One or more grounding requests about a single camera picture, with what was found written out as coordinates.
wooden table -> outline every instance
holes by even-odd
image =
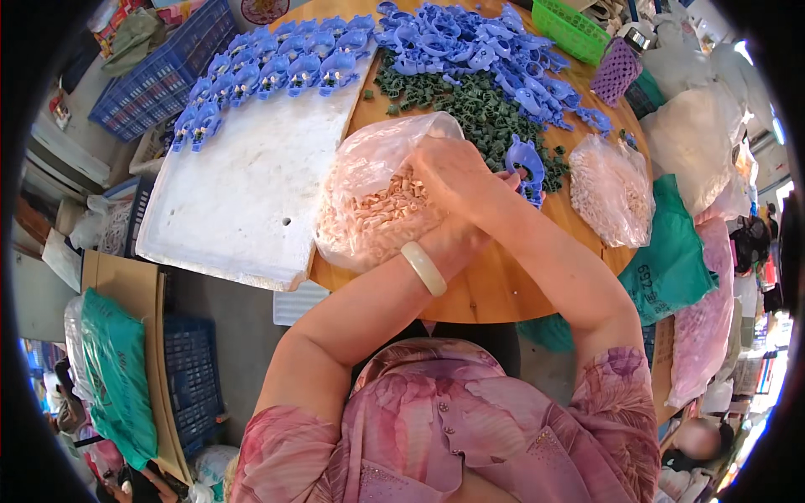
[[[400,10],[413,13],[414,8],[419,6],[421,2],[398,0],[395,3]],[[475,10],[474,6],[477,2],[435,0],[432,3],[460,4],[468,10]],[[325,17],[331,18],[336,14],[348,20],[355,14],[375,14],[375,18],[379,19],[380,15],[375,11],[377,4],[378,2],[374,0],[311,0],[284,15],[271,25],[271,30],[279,26],[282,21],[312,18],[321,20]],[[495,17],[501,13],[502,4],[500,2],[482,0],[481,5],[480,12],[484,17]],[[526,29],[538,34],[534,24],[531,22],[530,13],[518,6],[514,8],[520,12]],[[625,128],[627,132],[634,135],[637,139],[638,148],[643,155],[646,155],[646,152],[648,152],[646,139],[643,136],[637,118],[626,100],[622,98],[617,109],[610,109],[603,101],[589,92],[589,81],[595,74],[595,68],[580,63],[556,47],[554,50],[571,61],[571,67],[565,68],[559,74],[559,78],[569,82],[577,92],[582,94],[582,106],[600,109],[609,115],[614,128],[613,133],[610,135],[612,141],[617,138],[617,132],[621,128]],[[387,97],[380,94],[380,89],[373,83],[379,63],[380,58],[376,58],[365,85],[365,89],[374,91],[374,99],[358,101],[347,135],[354,133],[363,126],[389,119],[389,116],[386,115],[386,109],[390,102]],[[405,113],[405,115],[427,112],[412,110]],[[575,130],[566,131],[552,126],[544,134],[544,145],[548,148],[564,145],[569,153],[588,133],[593,131],[574,113],[566,113],[565,120],[569,124],[573,124],[576,127]],[[650,161],[648,159],[646,159],[646,165],[650,170]],[[601,242],[601,239],[590,229],[589,225],[581,220],[581,217],[576,214],[570,205],[569,180],[564,181],[561,191],[546,198],[542,211],[562,229],[601,257],[615,274],[619,274],[634,255],[635,250],[625,246],[609,248]],[[355,277],[357,277],[356,273],[331,266],[318,253],[313,260],[311,279],[331,291],[341,288]],[[497,242],[493,242],[448,284],[447,293],[434,300],[423,311],[420,318],[454,323],[503,323],[530,320],[555,312],[556,309],[548,302],[534,280],[526,274],[505,249]]]

